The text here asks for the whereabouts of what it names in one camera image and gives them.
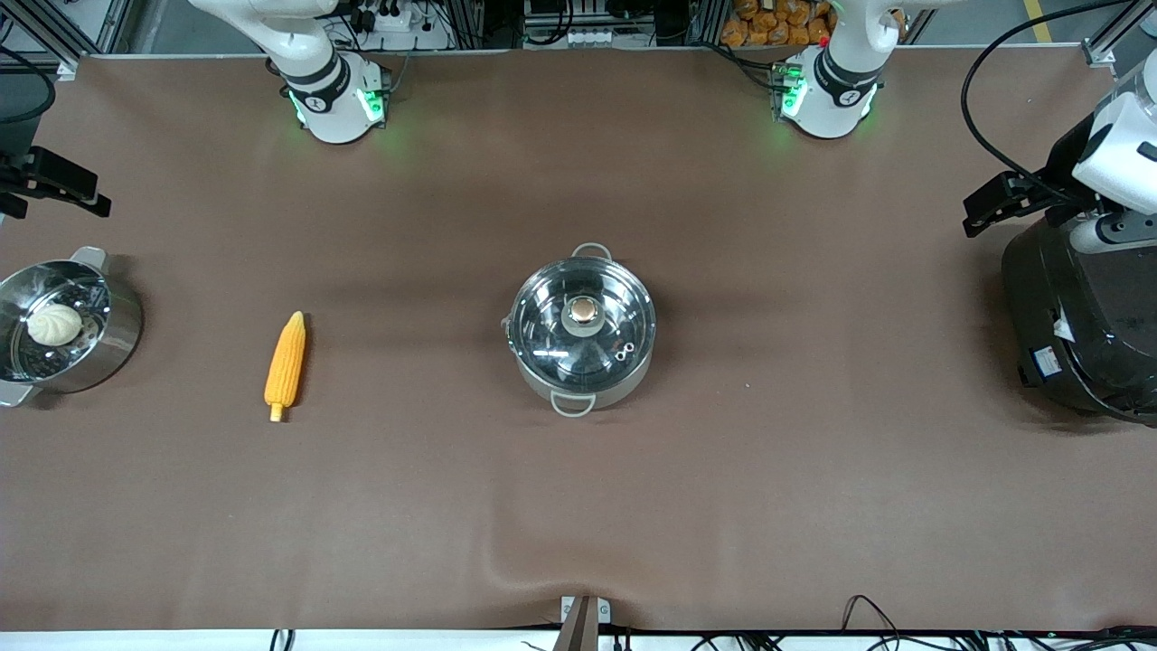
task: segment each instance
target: table surface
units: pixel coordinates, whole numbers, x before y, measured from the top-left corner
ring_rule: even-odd
[[[712,53],[417,58],[341,147],[259,61],[87,60],[38,143],[113,216],[40,201],[0,271],[104,246],[147,323],[104,385],[0,414],[0,627],[506,627],[574,593],[638,628],[834,628],[854,593],[901,628],[1152,622],[1157,437],[1019,387],[1025,223],[960,228],[1001,169],[959,117],[974,54],[898,52],[840,141]],[[1031,167],[1108,84],[1000,52],[978,120]],[[639,390],[573,421],[499,320],[589,239],[659,324]]]

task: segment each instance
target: white sticker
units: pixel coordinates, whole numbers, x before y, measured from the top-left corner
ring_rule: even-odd
[[[1060,361],[1056,360],[1056,353],[1053,352],[1053,347],[1045,347],[1032,352],[1032,358],[1037,361],[1037,369],[1040,370],[1040,375],[1044,378],[1056,376],[1063,371]]]

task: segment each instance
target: pot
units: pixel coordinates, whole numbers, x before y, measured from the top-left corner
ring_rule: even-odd
[[[108,257],[83,246],[68,259],[34,264],[0,282],[0,407],[19,407],[42,391],[84,391],[132,355],[141,333],[140,301],[105,275]],[[28,330],[29,318],[52,304],[71,306],[81,323],[80,334],[57,347],[32,341]]]
[[[531,275],[503,327],[526,384],[559,415],[577,419],[614,405],[642,382],[655,305],[639,278],[606,246],[589,242]]]

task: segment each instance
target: white object in pot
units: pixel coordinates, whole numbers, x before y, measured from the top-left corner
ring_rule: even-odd
[[[62,347],[80,335],[81,325],[79,311],[51,303],[28,317],[28,336],[42,347]]]
[[[602,256],[582,256],[595,249]],[[655,305],[606,246],[582,244],[530,276],[504,319],[523,379],[569,419],[626,398],[650,367]]]

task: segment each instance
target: yellow corn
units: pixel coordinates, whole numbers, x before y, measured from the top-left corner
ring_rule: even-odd
[[[295,311],[281,331],[278,348],[270,364],[270,379],[265,382],[265,404],[270,406],[270,421],[281,422],[281,410],[297,399],[297,380],[305,357],[305,316]]]

